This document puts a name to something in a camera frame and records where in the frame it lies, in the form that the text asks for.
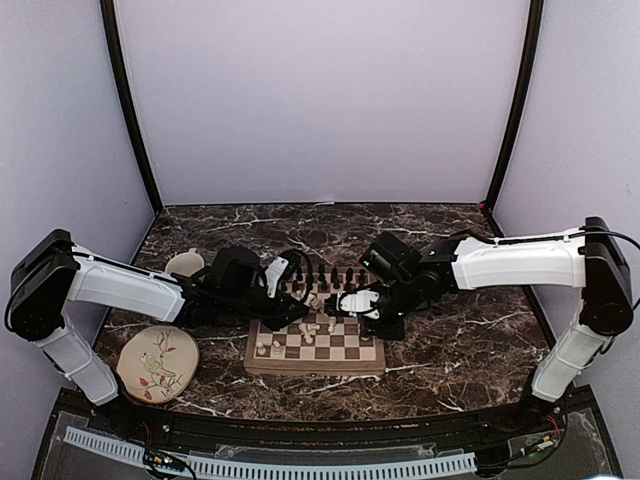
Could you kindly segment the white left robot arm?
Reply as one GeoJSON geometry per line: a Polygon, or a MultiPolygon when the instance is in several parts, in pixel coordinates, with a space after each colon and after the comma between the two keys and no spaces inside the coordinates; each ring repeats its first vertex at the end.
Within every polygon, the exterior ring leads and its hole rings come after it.
{"type": "Polygon", "coordinates": [[[303,260],[302,252],[286,250],[264,265],[250,249],[231,246],[210,264],[150,270],[98,255],[57,229],[14,267],[4,323],[103,407],[103,421],[117,434],[131,436],[141,427],[140,412],[120,398],[121,381],[77,329],[82,306],[180,326],[211,324],[217,313],[231,312],[279,329],[309,313],[305,297],[281,288],[303,260]]]}

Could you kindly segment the wooden chess board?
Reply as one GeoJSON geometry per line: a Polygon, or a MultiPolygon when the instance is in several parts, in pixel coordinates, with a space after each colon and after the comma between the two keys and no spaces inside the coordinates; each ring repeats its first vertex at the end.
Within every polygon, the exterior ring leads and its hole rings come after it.
{"type": "Polygon", "coordinates": [[[311,293],[307,299],[310,312],[290,325],[274,331],[259,321],[250,326],[244,368],[251,374],[380,376],[385,373],[384,343],[374,337],[363,337],[361,321],[356,317],[330,317],[324,301],[343,289],[358,286],[360,269],[322,265],[312,276],[302,271],[294,274],[282,290],[300,299],[307,283],[311,293]],[[283,346],[275,356],[274,340],[283,346]],[[256,343],[262,342],[267,353],[260,357],[256,343]]]}

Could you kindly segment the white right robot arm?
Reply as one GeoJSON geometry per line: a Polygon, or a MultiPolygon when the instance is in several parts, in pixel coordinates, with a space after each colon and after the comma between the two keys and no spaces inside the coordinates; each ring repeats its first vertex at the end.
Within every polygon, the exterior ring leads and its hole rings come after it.
{"type": "Polygon", "coordinates": [[[366,317],[375,336],[400,340],[409,314],[446,295],[498,287],[521,287],[534,295],[566,291],[574,302],[565,310],[570,318],[555,330],[550,353],[535,368],[530,396],[510,413],[511,426],[530,434],[547,420],[548,404],[632,325],[639,302],[621,242],[639,245],[600,217],[528,236],[489,238],[465,231],[439,238],[423,251],[384,232],[360,258],[376,284],[359,288],[339,305],[366,317]]]}

